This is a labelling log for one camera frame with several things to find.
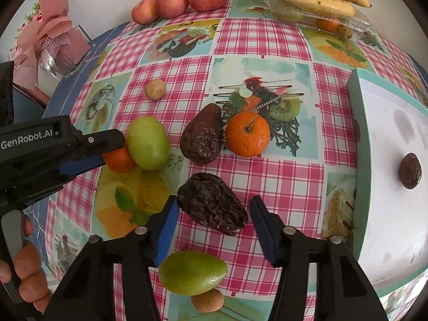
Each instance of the dried date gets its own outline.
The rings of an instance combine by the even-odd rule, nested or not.
[[[178,204],[195,222],[234,236],[245,227],[248,215],[237,196],[216,175],[193,174],[178,189]]]
[[[221,151],[221,108],[208,104],[187,125],[180,138],[180,149],[187,159],[197,164],[214,161]]]

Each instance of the pink ribbon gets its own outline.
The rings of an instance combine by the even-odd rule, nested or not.
[[[71,45],[70,39],[67,34],[61,34],[55,38],[50,38],[47,36],[44,40],[42,49],[46,49],[51,57],[55,58],[56,54],[59,51],[59,48],[65,44]]]
[[[55,38],[70,31],[72,22],[68,13],[68,0],[40,0],[42,19],[34,19],[23,28],[13,56],[13,81],[24,88],[38,85],[38,65],[46,37]]]

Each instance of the human hand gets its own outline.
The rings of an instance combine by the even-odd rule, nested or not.
[[[33,224],[27,216],[25,216],[24,226],[25,235],[31,235]],[[41,259],[33,243],[25,241],[24,247],[16,255],[14,267],[16,274],[22,280],[19,286],[21,298],[33,303],[38,311],[44,312],[52,298],[52,292],[48,289],[48,281],[41,268]],[[6,284],[11,279],[12,272],[9,265],[0,261],[0,281]]]

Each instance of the tablecloth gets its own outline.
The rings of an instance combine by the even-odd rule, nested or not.
[[[410,57],[383,35],[370,31],[357,43],[343,41],[321,31],[272,20],[263,0],[229,0],[227,6],[213,12],[189,10],[178,18],[149,25],[128,23],[97,60],[70,117],[78,129],[91,133],[109,128],[126,132],[138,116],[154,116],[170,139],[169,165],[174,165],[174,170],[170,167],[165,172],[173,192],[191,174],[210,172],[220,176],[245,207],[253,195],[259,194],[270,211],[305,235],[348,236],[352,230],[357,137],[346,81],[355,67],[378,74],[428,104],[423,81]],[[232,95],[248,97],[245,81],[254,77],[267,92],[292,84],[291,91],[302,94],[297,116],[286,124],[281,118],[272,123],[277,124],[270,126],[275,136],[260,156],[241,158],[223,150],[218,159],[205,166],[183,158],[179,139],[191,119],[209,102],[221,105],[225,117],[226,108],[236,109]],[[144,87],[155,78],[166,83],[167,93],[159,101],[150,101]],[[220,90],[224,86],[233,88]],[[99,169],[87,172],[49,198],[46,252],[49,268],[58,279],[89,235],[112,237],[95,208],[100,173]],[[337,207],[342,215],[331,218],[332,213],[338,213]],[[227,297],[220,312],[200,315],[188,298],[165,290],[152,269],[161,318],[267,319],[280,271],[264,259],[251,220],[236,237],[225,237],[181,213],[172,248],[204,251],[223,259],[228,275],[219,289]],[[114,286],[116,316],[123,320],[120,266],[115,267]],[[312,267],[305,320],[313,319],[314,306]]]

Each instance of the clear plastic box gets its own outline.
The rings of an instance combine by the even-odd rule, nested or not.
[[[358,41],[371,26],[369,18],[356,8],[354,16],[327,7],[320,14],[313,11],[319,10],[317,5],[301,0],[265,1],[276,20],[323,30],[341,39]]]

